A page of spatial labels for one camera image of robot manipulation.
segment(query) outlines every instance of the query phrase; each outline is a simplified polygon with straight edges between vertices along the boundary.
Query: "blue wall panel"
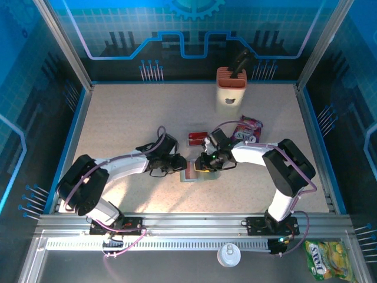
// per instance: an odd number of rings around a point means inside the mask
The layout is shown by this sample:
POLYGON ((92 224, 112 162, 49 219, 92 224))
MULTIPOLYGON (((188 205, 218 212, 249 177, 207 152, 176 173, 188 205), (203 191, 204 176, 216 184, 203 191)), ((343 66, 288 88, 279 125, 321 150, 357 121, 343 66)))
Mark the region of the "blue wall panel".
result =
POLYGON ((95 81, 149 81, 148 60, 163 65, 165 80, 213 80, 244 48, 256 54, 246 68, 250 79, 295 80, 336 3, 54 0, 52 6, 95 81), (274 74, 252 75, 265 66, 274 74))
POLYGON ((16 282, 46 199, 26 188, 49 191, 82 87, 32 1, 0 2, 0 40, 0 282, 16 282))
MULTIPOLYGON (((371 223, 374 229, 377 227, 376 13, 375 1, 355 0, 307 85, 346 209, 356 227, 371 223)), ((371 268, 377 275, 376 265, 371 268)))

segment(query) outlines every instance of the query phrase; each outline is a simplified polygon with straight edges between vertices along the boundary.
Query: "chip bag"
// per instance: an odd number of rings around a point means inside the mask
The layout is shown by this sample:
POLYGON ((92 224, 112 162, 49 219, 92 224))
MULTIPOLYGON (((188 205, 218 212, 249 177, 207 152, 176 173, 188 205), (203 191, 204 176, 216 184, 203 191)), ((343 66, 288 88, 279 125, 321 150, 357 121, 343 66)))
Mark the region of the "chip bag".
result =
POLYGON ((357 282, 343 242, 305 241, 307 267, 316 280, 340 278, 357 282))
POLYGON ((241 116, 240 121, 249 124, 250 128, 242 124, 237 125, 231 140, 248 140, 252 143, 258 143, 263 128, 262 122, 244 115, 241 116))

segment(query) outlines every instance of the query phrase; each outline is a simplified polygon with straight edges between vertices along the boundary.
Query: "floor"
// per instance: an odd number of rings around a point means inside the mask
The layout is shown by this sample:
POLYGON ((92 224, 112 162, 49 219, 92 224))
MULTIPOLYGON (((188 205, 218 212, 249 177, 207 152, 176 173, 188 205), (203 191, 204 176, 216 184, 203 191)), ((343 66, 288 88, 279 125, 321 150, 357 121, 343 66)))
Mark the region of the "floor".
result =
MULTIPOLYGON (((195 158, 200 148, 187 147, 193 131, 212 131, 236 117, 215 112, 215 84, 96 85, 82 129, 75 159, 113 157, 157 140, 157 128, 180 142, 179 152, 195 158)), ((292 139, 312 162, 314 159, 292 85, 248 85, 240 113, 262 121, 260 142, 292 139)), ((231 135, 235 125, 223 127, 231 135)), ((318 191, 304 195, 296 209, 328 212, 319 176, 318 191)), ((123 212, 256 213, 270 205, 275 186, 265 167, 239 164, 221 172, 217 180, 181 183, 179 173, 153 178, 131 175, 107 185, 103 198, 123 212)))

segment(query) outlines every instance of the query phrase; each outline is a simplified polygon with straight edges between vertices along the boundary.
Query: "pink snack bag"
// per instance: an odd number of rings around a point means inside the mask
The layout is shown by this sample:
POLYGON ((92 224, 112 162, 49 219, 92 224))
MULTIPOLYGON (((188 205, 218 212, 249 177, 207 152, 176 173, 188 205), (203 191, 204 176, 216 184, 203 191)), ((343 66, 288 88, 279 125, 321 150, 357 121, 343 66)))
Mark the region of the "pink snack bag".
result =
POLYGON ((239 124, 234 130, 231 140, 235 141, 246 139, 252 143, 258 143, 263 128, 262 122, 244 115, 241 116, 240 121, 249 124, 251 129, 239 124))

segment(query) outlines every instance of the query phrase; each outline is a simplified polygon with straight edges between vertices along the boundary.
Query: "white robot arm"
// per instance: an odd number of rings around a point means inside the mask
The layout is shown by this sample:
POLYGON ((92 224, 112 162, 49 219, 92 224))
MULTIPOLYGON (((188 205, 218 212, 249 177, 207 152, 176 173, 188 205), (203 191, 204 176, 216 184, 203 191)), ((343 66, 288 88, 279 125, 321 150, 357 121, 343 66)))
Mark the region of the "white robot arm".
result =
POLYGON ((315 169, 289 139, 280 143, 258 144, 232 141, 221 129, 216 129, 204 139, 204 152, 195 162, 195 170, 215 172, 235 168, 237 163, 254 163, 266 166, 276 186, 271 205, 264 221, 272 233, 286 223, 303 188, 312 184, 315 169), (225 167, 228 163, 234 166, 225 167))
POLYGON ((92 159, 82 155, 60 180, 57 192, 77 215, 86 215, 106 226, 121 229, 125 224, 124 215, 101 197, 105 185, 131 174, 150 172, 153 177, 163 177, 184 170, 187 161, 177 149, 177 140, 165 134, 155 143, 137 147, 123 157, 92 159), (90 170, 92 173, 77 186, 90 170))

